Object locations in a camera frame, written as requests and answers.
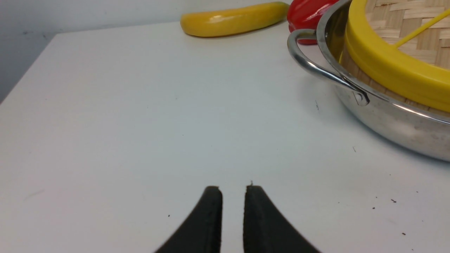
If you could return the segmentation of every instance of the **yellow stick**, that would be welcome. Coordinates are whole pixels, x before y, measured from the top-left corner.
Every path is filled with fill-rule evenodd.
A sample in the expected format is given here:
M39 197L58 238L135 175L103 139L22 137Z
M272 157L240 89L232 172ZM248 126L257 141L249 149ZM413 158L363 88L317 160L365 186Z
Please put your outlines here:
M399 40L397 43L394 44L394 47L398 48L399 46L403 45L404 43L410 41L412 38L419 35L419 33L425 31L425 29L427 29L427 28L431 27L432 25L436 24L437 22L441 21L443 18L447 17L448 15L450 15L450 9L447 9L443 13L434 17L432 20L428 21L426 24L424 24L421 27L414 30L412 33L403 37L403 39Z

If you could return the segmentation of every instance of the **red bell pepper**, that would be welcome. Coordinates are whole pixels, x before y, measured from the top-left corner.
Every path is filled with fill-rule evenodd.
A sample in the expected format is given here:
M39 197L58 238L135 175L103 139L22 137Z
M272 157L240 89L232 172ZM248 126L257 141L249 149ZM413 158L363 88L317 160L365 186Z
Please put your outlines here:
M323 14L339 0L294 0L288 10L289 31L316 29ZM317 44L316 40L299 40L300 44Z

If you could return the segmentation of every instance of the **white tabletop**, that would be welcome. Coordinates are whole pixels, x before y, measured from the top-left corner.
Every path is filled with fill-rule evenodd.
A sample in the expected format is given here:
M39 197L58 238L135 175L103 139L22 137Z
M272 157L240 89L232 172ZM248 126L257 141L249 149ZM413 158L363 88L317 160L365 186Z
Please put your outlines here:
M287 37L57 35L0 105L0 252L152 252L208 185L242 252L251 181L324 253L448 252L449 164L359 123Z

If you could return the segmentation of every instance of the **pot handle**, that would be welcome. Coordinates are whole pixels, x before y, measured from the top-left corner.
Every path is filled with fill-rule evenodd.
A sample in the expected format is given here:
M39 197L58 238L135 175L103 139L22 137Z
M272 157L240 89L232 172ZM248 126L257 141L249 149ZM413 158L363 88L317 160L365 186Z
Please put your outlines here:
M369 99L365 92L360 89L354 87L352 84L348 83L342 77L331 73L330 71L324 69L323 67L317 65L313 61L311 61L306 55L302 52L300 47L297 44L297 40L316 40L316 30L313 29L299 29L293 31L288 38L288 50L294 60L306 71L310 74L325 79L327 81L333 81L332 83L340 88L344 88L353 92L355 95L355 99L358 105L365 106L369 104Z

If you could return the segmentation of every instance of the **yellow steamer rim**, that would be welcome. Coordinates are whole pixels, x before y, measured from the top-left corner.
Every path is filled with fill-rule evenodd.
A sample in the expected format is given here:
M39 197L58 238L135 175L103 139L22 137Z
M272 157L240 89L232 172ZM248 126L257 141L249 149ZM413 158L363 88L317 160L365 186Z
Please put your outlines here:
M375 5L393 6L400 3L411 4L412 2L417 5L423 4L424 6L424 8L420 8L420 13L422 14L417 12L412 17L421 16L424 18L422 22L426 21L426 23L420 26L420 28L411 31L404 38L398 38L397 36L397 40L395 40L395 36L392 36L393 39L391 42L393 45L383 40L374 31L373 26L369 24L365 15L366 6L369 7L369 5L373 7ZM430 7L434 8L434 13L442 10L440 14L431 14L430 11L427 13L427 10L432 10L427 9L425 5L427 2L433 1L353 0L350 5L345 32L346 48L358 67L374 81L410 100L438 110L450 112L450 70L446 69L450 68L450 62L445 60L444 64L441 63L444 58L450 59L450 18L446 18L450 14L450 5L441 7L441 9ZM436 62L440 61L438 65L441 65L441 67L435 66L434 63L427 63L416 59L402 52L400 50L401 48L398 49L398 47L407 43L416 35L428 29L428 27L431 27L431 30L437 30L433 28L442 28L443 23L448 24L449 28L442 36L445 41L441 42L440 45L441 48L445 48L448 44L447 47L449 47L449 50L445 48L445 50L438 50L437 52L437 54L442 54L442 56L436 55Z

